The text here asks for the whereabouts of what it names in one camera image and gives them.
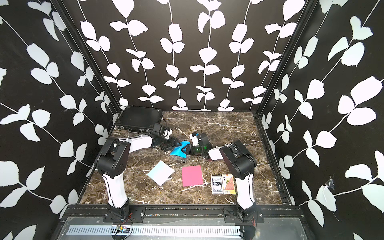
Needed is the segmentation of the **black case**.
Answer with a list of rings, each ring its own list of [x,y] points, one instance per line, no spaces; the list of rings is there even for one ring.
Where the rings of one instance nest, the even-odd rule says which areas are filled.
[[[148,132],[160,123],[162,117],[161,109],[130,106],[123,110],[115,126],[132,132]]]

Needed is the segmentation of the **playing card deck box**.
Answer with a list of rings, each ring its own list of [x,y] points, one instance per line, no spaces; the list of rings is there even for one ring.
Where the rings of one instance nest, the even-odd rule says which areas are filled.
[[[223,179],[221,175],[211,175],[212,194],[223,194]]]

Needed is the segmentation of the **small circuit board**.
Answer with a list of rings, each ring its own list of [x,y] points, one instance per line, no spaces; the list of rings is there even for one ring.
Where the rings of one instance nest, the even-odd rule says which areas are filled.
[[[132,226],[116,226],[112,228],[111,235],[113,236],[128,236],[132,232]]]

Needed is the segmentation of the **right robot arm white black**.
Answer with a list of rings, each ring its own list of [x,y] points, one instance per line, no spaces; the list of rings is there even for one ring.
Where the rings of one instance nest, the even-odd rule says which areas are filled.
[[[216,161],[223,160],[237,186],[237,214],[241,221],[246,221],[257,212],[253,194],[253,177],[257,160],[240,141],[213,147],[206,134],[193,133],[191,142],[180,145],[182,156],[195,155]]]

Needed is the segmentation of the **white square paper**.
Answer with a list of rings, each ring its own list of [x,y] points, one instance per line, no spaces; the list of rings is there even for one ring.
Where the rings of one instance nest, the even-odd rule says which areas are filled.
[[[174,171],[174,169],[165,164],[163,161],[159,161],[147,173],[147,176],[149,176],[156,184],[162,186]]]

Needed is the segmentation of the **black front rail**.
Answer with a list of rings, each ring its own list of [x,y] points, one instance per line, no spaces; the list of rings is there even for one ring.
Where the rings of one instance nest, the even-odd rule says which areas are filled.
[[[299,207],[288,205],[258,205],[244,220],[240,220],[239,215],[235,205],[130,205],[130,211],[127,213],[134,223],[157,218],[219,218],[225,223],[240,225],[252,225],[253,220],[264,223],[267,219],[299,219],[303,223],[306,221]]]

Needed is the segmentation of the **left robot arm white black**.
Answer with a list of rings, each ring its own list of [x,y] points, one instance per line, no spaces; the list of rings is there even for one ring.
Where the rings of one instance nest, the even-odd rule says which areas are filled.
[[[121,222],[131,214],[123,177],[129,154],[154,147],[166,152],[181,146],[181,142],[172,136],[173,131],[162,124],[155,123],[149,128],[128,130],[138,135],[130,138],[108,137],[95,160],[95,166],[106,183],[109,197],[106,222]]]

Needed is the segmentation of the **blue square paper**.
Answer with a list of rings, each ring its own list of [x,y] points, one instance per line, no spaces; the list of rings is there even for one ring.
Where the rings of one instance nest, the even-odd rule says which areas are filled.
[[[177,147],[174,148],[174,150],[170,153],[170,155],[186,158],[187,155],[189,155],[191,152],[190,145],[191,145],[190,142],[182,141]]]

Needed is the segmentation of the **red playing card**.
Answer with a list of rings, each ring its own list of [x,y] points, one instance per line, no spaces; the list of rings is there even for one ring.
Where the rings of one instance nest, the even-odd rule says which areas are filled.
[[[235,181],[233,175],[222,175],[223,188],[225,195],[235,195]]]

